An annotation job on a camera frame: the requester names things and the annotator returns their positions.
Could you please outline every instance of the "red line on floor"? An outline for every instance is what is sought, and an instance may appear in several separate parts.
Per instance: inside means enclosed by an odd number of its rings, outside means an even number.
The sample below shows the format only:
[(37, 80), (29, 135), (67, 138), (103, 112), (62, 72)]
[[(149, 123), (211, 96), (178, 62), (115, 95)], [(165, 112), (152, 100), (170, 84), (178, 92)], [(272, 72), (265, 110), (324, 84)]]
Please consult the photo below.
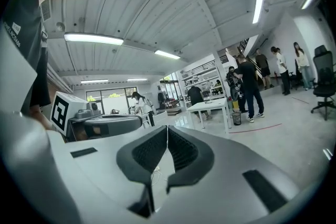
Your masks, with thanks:
[(309, 104), (309, 103), (307, 103), (306, 101), (304, 101), (304, 100), (300, 100), (300, 99), (297, 99), (297, 98), (295, 98), (295, 97), (292, 97), (293, 99), (296, 99), (296, 100), (299, 100), (299, 101), (301, 101), (301, 102), (303, 102), (303, 103), (306, 103), (306, 104)]
[(279, 126), (279, 125), (282, 125), (282, 123), (279, 123), (279, 124), (276, 124), (276, 125), (273, 125), (273, 126), (269, 126), (269, 127), (265, 127), (265, 128), (260, 128), (260, 129), (255, 129), (255, 130), (249, 130), (249, 131), (241, 131), (241, 132), (232, 132), (232, 133), (229, 133), (229, 134), (237, 134), (237, 133), (247, 133), (247, 132), (259, 131), (259, 130), (263, 130), (263, 129), (268, 129), (268, 128), (276, 127), (276, 126)]

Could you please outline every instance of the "gray pants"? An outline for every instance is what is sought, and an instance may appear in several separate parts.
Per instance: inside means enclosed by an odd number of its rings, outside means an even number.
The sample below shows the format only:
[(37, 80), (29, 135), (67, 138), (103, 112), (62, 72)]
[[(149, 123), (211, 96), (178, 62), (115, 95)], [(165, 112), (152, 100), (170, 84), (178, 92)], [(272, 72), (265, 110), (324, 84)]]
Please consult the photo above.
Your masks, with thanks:
[(313, 87), (313, 83), (310, 81), (310, 69), (309, 67), (300, 67), (300, 71), (302, 74), (302, 78), (303, 78), (303, 83), (305, 84), (304, 87), (305, 88), (312, 88)]

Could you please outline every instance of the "corrugated metal ceiling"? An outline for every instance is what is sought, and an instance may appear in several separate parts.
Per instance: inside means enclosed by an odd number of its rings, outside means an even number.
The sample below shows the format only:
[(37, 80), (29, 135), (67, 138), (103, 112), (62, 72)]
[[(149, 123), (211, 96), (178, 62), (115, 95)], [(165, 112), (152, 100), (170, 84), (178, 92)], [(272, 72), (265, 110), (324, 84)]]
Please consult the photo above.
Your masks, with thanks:
[[(99, 75), (151, 72), (169, 74), (207, 55), (214, 45), (224, 48), (239, 42), (246, 33), (261, 34), (263, 28), (275, 26), (284, 7), (304, 0), (266, 0), (268, 12), (262, 24), (253, 25), (255, 0), (58, 0), (52, 1), (52, 18), (45, 22), (48, 33), (56, 31), (62, 20), (66, 31), (99, 33), (124, 38), (132, 46), (69, 43), (49, 40), (49, 55), (57, 72), (72, 76), (75, 71), (92, 71)], [(182, 60), (153, 54), (162, 49)], [(80, 79), (69, 78), (70, 84)]]

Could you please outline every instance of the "office chair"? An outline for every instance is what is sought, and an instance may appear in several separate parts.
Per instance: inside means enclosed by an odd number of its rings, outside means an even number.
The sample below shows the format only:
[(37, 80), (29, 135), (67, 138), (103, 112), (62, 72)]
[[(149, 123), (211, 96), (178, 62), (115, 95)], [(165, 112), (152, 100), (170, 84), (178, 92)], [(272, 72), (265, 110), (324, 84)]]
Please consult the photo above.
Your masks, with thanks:
[(311, 110), (311, 113), (315, 109), (326, 108), (326, 114), (324, 120), (327, 120), (327, 107), (336, 109), (336, 106), (333, 103), (331, 98), (336, 92), (335, 77), (333, 72), (333, 63), (332, 63), (332, 53), (327, 51), (325, 46), (319, 46), (315, 49), (315, 57), (313, 62), (316, 66), (318, 72), (318, 82), (317, 86), (314, 86), (313, 94), (318, 97), (324, 97), (323, 102), (318, 102), (318, 106)]

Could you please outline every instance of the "white shelving unit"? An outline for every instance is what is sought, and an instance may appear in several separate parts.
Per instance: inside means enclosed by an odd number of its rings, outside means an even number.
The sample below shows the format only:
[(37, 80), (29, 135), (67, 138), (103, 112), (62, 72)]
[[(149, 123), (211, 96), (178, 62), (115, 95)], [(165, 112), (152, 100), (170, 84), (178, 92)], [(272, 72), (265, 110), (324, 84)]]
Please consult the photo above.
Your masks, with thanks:
[[(219, 70), (217, 68), (215, 60), (210, 61), (208, 63), (205, 63), (204, 65), (201, 65), (199, 67), (196, 67), (196, 68), (188, 71), (187, 72), (188, 76), (185, 77), (185, 78), (182, 78), (182, 81), (184, 81), (184, 83), (187, 84), (187, 81), (193, 81), (194, 76), (202, 76), (202, 75), (206, 75), (207, 73), (214, 72), (214, 71), (216, 71), (216, 73), (217, 73), (216, 76), (211, 76), (210, 78), (206, 78), (206, 79), (203, 79), (201, 81), (197, 81), (197, 82), (194, 82), (192, 84), (185, 85), (183, 87), (183, 89), (187, 89), (188, 90), (192, 86), (195, 86), (195, 85), (198, 85), (198, 84), (202, 84), (202, 83), (204, 83), (206, 81), (214, 80), (214, 79), (217, 79), (217, 78), (220, 80), (221, 85), (220, 86), (216, 86), (216, 87), (211, 87), (210, 91), (212, 91), (214, 89), (217, 89), (217, 88), (224, 88), (224, 85), (223, 85), (223, 82), (222, 82), (222, 78), (220, 77), (220, 73), (219, 73)], [(183, 94), (182, 96), (183, 96), (185, 107), (187, 107), (187, 104), (190, 104), (191, 102), (187, 100), (187, 94)], [(220, 98), (225, 98), (225, 97), (226, 97), (225, 94), (216, 94), (216, 95), (210, 95), (208, 97), (205, 97), (204, 100), (214, 100), (214, 99), (220, 99)]]

